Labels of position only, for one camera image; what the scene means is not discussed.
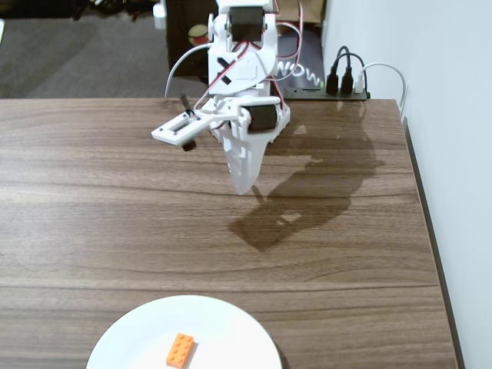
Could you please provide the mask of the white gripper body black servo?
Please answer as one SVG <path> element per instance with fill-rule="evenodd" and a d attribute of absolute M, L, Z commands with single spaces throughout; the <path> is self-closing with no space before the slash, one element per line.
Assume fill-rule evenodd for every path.
<path fill-rule="evenodd" d="M 214 128 L 222 135 L 256 135 L 276 129 L 280 118 L 281 100 L 276 96 L 241 96 L 211 98 L 203 105 L 210 113 L 233 115 L 219 121 Z"/>

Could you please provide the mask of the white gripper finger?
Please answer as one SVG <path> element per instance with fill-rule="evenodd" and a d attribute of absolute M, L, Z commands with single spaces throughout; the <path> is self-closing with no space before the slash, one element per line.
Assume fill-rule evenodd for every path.
<path fill-rule="evenodd" d="M 245 194 L 256 182 L 266 147 L 276 139 L 276 133 L 273 131 L 250 135 L 241 131 L 233 138 L 233 148 L 239 150 L 239 170 L 233 176 L 234 188 L 238 194 Z"/>
<path fill-rule="evenodd" d="M 226 125 L 219 129 L 211 130 L 211 133 L 224 150 L 234 188 L 245 189 L 247 175 L 244 172 L 243 166 L 246 164 L 246 154 L 242 143 L 233 137 L 231 129 Z"/>

